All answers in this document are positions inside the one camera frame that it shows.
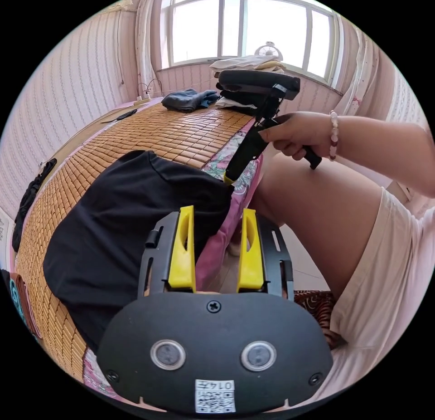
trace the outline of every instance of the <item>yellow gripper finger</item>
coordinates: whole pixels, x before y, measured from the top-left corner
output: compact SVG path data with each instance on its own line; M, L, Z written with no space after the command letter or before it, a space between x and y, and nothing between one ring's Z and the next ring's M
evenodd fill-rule
M242 243L239 261L237 292L258 291L263 288L263 259L255 210L245 208L242 218Z
M180 209L172 248L168 283L173 289L196 292L193 249L193 205Z

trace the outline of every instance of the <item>beaded bracelet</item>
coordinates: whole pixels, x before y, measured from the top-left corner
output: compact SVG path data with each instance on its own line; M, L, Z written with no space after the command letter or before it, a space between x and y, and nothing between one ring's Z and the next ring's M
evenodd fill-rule
M337 155L337 145L338 145L338 115L333 110L330 114L332 122L332 133L331 133L331 147L329 148L329 159L334 161Z

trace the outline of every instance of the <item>sticker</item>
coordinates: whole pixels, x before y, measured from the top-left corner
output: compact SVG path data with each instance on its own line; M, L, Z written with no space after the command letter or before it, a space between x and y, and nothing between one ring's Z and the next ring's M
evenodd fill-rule
M195 410L198 414L236 412L234 381L195 380Z

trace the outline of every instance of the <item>leg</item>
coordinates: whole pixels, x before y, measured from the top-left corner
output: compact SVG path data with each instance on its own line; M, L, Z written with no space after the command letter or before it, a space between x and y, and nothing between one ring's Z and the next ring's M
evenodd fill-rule
M278 154L250 208L293 230L338 299L362 257L381 195L376 183L339 163L323 161L312 171Z

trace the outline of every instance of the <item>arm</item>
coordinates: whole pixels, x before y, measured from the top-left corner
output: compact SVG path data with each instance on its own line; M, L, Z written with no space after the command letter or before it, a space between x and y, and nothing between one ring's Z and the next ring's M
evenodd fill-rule
M337 154L435 198L435 144L416 124L338 118Z

